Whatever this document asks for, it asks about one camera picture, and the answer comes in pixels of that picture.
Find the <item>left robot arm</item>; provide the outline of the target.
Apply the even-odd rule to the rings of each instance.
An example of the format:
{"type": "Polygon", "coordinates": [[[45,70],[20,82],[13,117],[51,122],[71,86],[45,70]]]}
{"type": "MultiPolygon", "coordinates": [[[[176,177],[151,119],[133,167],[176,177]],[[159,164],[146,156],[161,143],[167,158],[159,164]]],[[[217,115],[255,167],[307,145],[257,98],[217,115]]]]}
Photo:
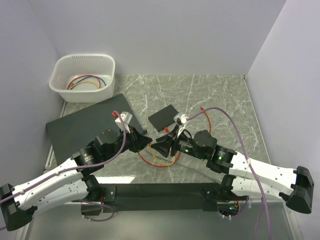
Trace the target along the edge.
{"type": "Polygon", "coordinates": [[[15,231],[36,214],[67,202],[100,201],[104,193],[93,173],[126,150],[138,153],[151,142],[134,127],[119,132],[108,129],[53,170],[20,185],[1,186],[4,229],[15,231]]]}

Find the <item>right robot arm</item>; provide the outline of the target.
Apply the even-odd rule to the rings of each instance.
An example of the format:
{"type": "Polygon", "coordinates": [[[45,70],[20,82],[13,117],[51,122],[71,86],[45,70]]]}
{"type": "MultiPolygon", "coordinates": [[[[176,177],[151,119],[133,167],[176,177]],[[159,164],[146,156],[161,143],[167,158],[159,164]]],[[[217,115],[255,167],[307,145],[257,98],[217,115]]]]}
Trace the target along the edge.
{"type": "Polygon", "coordinates": [[[286,168],[265,163],[218,144],[207,130],[194,137],[172,131],[156,139],[151,148],[163,157],[181,152],[205,160],[206,167],[225,176],[220,195],[250,196],[267,200],[283,200],[288,208],[302,214],[312,212],[315,183],[308,168],[286,168]]]}

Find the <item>large black network switch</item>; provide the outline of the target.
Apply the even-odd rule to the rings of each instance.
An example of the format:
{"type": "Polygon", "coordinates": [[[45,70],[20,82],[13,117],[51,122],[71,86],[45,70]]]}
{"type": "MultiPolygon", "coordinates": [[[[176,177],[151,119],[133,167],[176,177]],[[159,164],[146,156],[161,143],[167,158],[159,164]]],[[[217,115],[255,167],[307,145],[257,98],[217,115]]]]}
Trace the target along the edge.
{"type": "Polygon", "coordinates": [[[114,110],[134,113],[123,94],[96,104],[67,103],[64,116],[46,124],[56,163],[62,164],[104,130],[117,132],[114,110]]]}

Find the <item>small black switch box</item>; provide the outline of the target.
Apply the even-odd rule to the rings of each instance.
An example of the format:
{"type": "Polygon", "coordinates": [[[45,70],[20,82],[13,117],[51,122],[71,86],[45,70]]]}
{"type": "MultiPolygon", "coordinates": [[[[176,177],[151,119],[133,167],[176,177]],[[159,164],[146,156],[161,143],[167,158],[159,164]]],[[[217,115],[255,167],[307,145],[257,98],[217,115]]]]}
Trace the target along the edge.
{"type": "Polygon", "coordinates": [[[178,111],[172,104],[170,104],[149,116],[148,120],[151,123],[151,125],[155,128],[155,130],[159,133],[175,122],[174,117],[177,114],[178,111]]]}

